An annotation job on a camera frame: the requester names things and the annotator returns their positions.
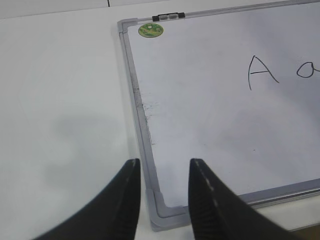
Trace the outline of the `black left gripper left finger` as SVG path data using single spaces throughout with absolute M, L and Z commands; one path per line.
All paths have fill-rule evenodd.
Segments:
M 141 206 L 141 163 L 127 160 L 87 205 L 39 240 L 133 240 Z

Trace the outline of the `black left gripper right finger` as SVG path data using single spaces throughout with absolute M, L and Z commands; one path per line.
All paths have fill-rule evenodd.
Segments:
M 234 194 L 199 158 L 189 162 L 188 210 L 196 240 L 297 240 Z

